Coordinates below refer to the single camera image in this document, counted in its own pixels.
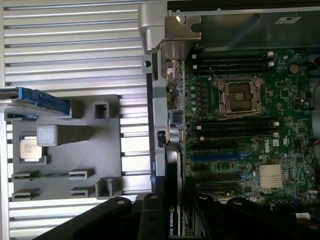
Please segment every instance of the motherboard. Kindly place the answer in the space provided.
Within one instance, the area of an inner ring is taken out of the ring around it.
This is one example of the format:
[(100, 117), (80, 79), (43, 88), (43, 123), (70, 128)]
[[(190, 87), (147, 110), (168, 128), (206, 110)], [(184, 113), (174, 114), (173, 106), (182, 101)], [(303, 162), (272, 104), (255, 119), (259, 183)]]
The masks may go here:
[(195, 52), (185, 61), (183, 172), (217, 200), (316, 201), (304, 49)]

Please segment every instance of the metal bracket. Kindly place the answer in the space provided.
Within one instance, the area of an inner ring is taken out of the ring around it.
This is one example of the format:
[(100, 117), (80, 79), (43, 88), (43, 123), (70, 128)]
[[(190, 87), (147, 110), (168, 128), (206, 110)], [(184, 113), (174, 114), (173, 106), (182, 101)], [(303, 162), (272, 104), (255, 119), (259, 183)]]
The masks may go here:
[(164, 18), (164, 43), (162, 45), (163, 57), (168, 60), (185, 60), (190, 48), (201, 40), (201, 32), (191, 31), (193, 24), (200, 24), (200, 16), (187, 16), (183, 18), (166, 16)]

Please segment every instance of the silver metal panel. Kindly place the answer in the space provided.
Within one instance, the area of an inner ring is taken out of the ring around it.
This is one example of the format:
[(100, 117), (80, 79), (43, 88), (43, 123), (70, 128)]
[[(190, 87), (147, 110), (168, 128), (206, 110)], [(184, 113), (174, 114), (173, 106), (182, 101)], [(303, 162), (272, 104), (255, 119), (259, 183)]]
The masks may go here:
[[(144, 51), (138, 31), (141, 2), (0, 1), (4, 53), (0, 87), (25, 86), (57, 97), (120, 96), (122, 186), (132, 201), (151, 191)], [(8, 183), (14, 172), (8, 163), (12, 144), (7, 145), (12, 126), (6, 126), (2, 115), (0, 119), (2, 239), (33, 238), (103, 202), (95, 198), (9, 202), (14, 190)]]
[[(201, 16), (192, 30), (201, 32), (208, 51), (319, 47), (320, 7), (250, 9), (239, 11), (174, 12)], [(293, 22), (281, 19), (296, 18)]]

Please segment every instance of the cable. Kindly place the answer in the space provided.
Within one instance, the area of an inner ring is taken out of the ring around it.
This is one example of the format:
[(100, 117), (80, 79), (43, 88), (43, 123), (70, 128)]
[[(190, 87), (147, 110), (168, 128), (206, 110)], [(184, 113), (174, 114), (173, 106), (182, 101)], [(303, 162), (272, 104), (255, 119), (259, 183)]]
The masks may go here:
[(320, 83), (318, 83), (314, 89), (313, 89), (313, 92), (312, 92), (312, 102), (313, 102), (313, 107), (316, 109), (317, 108), (317, 103), (316, 103), (316, 91), (318, 89), (318, 87), (320, 86)]

